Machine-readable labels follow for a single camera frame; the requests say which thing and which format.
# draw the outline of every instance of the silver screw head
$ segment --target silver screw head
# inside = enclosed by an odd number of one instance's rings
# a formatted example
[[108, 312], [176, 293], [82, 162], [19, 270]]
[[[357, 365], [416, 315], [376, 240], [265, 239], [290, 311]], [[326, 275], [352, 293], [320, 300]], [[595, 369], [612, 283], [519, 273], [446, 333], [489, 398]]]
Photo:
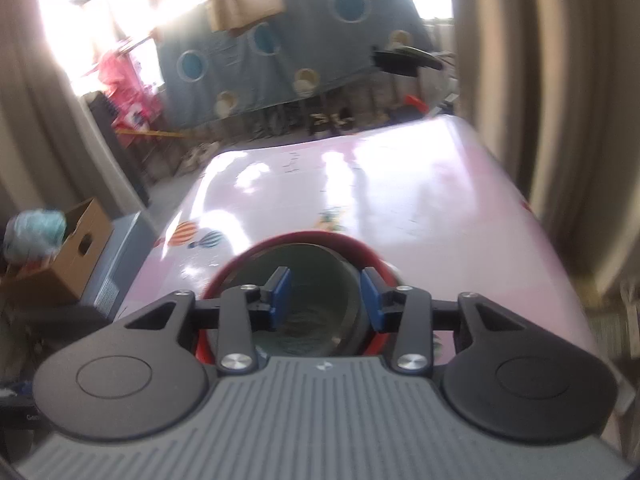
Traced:
[[252, 362], [254, 360], [246, 354], [228, 354], [222, 358], [220, 364], [229, 370], [245, 370]]
[[427, 358], [421, 354], [404, 354], [398, 358], [397, 363], [402, 370], [420, 370], [427, 365]]

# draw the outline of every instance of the black circular pad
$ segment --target black circular pad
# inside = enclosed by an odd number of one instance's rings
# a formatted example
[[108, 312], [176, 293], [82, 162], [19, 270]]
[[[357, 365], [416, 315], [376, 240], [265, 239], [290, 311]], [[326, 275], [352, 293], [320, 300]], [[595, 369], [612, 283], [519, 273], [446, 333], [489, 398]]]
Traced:
[[447, 365], [442, 380], [451, 407], [478, 428], [521, 442], [552, 444], [599, 433], [616, 399], [606, 365], [513, 314], [518, 324], [500, 327], [498, 308], [484, 322], [465, 311], [472, 343]]
[[40, 366], [34, 400], [61, 432], [81, 440], [130, 440], [170, 427], [198, 405], [208, 381], [200, 362], [178, 345], [181, 320], [163, 319], [167, 328], [158, 328], [153, 309], [147, 318], [151, 329], [116, 322]]
[[562, 368], [551, 359], [535, 356], [502, 363], [496, 378], [505, 390], [524, 399], [551, 399], [569, 387]]
[[126, 355], [100, 357], [80, 368], [76, 381], [99, 399], [119, 399], [138, 393], [151, 380], [151, 366]]

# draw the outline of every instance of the round cutout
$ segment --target round cutout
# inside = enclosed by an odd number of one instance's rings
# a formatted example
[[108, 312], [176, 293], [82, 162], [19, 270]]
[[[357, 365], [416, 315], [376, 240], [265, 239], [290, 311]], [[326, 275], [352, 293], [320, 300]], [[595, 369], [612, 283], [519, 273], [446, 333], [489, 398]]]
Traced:
[[320, 84], [320, 75], [312, 68], [301, 68], [293, 79], [293, 88], [300, 97], [313, 95]]
[[216, 113], [221, 119], [231, 115], [231, 112], [238, 106], [238, 96], [227, 90], [220, 92], [216, 99]]
[[207, 71], [207, 60], [197, 50], [187, 50], [180, 54], [177, 69], [180, 79], [188, 83], [195, 83], [204, 77]]
[[414, 37], [406, 30], [394, 30], [389, 35], [389, 43], [386, 48], [388, 50], [398, 48], [399, 46], [412, 46]]
[[358, 23], [367, 19], [370, 12], [369, 0], [329, 0], [333, 15], [345, 23]]
[[260, 56], [275, 56], [280, 51], [280, 45], [267, 22], [259, 23], [252, 28], [249, 36], [249, 44]]

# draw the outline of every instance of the beige curtain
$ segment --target beige curtain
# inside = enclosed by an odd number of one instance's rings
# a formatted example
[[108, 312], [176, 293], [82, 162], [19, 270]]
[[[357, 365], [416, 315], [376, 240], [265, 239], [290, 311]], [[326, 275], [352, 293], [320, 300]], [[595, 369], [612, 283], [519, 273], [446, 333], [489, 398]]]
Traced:
[[640, 277], [638, 0], [453, 0], [459, 113], [600, 292]]
[[0, 5], [0, 224], [19, 210], [97, 197], [112, 218], [143, 209], [53, 61], [37, 0]]

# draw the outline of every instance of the pink tabletop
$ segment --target pink tabletop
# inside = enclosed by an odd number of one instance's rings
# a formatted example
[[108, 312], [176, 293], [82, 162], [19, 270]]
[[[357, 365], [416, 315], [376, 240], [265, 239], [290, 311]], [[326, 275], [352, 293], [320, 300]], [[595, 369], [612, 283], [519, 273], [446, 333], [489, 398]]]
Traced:
[[464, 121], [450, 116], [215, 157], [151, 251], [118, 317], [186, 288], [236, 254], [328, 229], [364, 241], [403, 282], [472, 290], [594, 351], [560, 262], [526, 203]]

